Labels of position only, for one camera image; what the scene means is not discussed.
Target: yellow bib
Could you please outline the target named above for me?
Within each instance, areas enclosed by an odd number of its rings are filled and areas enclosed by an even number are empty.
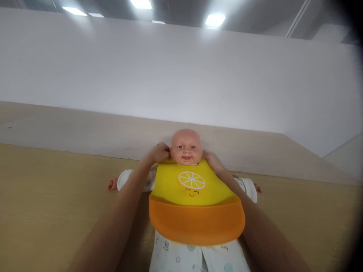
[[[240,199],[205,159],[196,166],[173,161],[159,164],[149,196],[149,216],[162,236],[194,246],[228,243],[245,227]]]
[[[151,194],[167,202],[185,206],[214,205],[234,196],[205,159],[195,166],[159,164]]]

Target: light panel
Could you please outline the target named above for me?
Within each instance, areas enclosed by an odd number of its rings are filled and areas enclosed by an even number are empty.
[[[207,26],[217,28],[221,26],[224,19],[226,19],[226,17],[223,14],[211,14],[208,16],[207,21],[205,21],[205,24]]]
[[[152,9],[149,0],[130,0],[131,3],[138,9]]]
[[[104,18],[104,16],[102,14],[100,14],[100,13],[91,13],[91,12],[89,12],[88,14],[91,15],[92,17]]]
[[[82,11],[80,11],[77,8],[71,8],[71,7],[62,7],[63,9],[65,9],[66,11],[74,14],[74,15],[79,15],[79,16],[87,16],[86,13],[83,13]]]
[[[151,20],[151,22],[153,22],[153,23],[161,23],[161,24],[165,24],[164,22],[162,22],[162,21],[154,21],[154,20]]]

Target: ceiling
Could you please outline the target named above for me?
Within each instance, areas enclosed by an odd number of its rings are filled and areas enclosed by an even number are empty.
[[[331,43],[358,42],[347,20],[329,0],[150,1],[152,10],[136,9],[131,0],[0,0],[0,7],[67,13],[62,8],[66,6],[106,18],[156,20],[200,28],[206,27],[209,14],[222,13],[226,16],[219,27],[222,30]],[[295,23],[299,26],[294,33],[289,33]]]
[[[166,24],[204,27],[208,14],[222,12],[223,30],[261,33],[298,13],[304,0],[152,0],[152,10],[137,10],[130,0],[0,0],[0,6],[66,12],[76,6],[84,12],[127,20],[158,20]]]

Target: onesie sleeve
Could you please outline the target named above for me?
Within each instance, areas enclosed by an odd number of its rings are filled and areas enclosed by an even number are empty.
[[[117,180],[117,189],[120,191],[121,188],[125,185],[126,181],[129,179],[132,169],[125,170],[121,173]],[[156,170],[150,171],[147,176],[146,185],[143,189],[143,192],[149,192],[154,189],[155,186],[155,177],[156,177]]]
[[[257,203],[257,191],[254,187],[252,180],[247,178],[234,178],[246,195],[254,202]]]

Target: lemon slice graphic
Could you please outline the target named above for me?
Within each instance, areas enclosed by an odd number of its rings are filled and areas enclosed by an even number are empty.
[[[185,187],[190,189],[200,190],[205,187],[204,179],[201,176],[189,171],[180,173],[179,181]]]

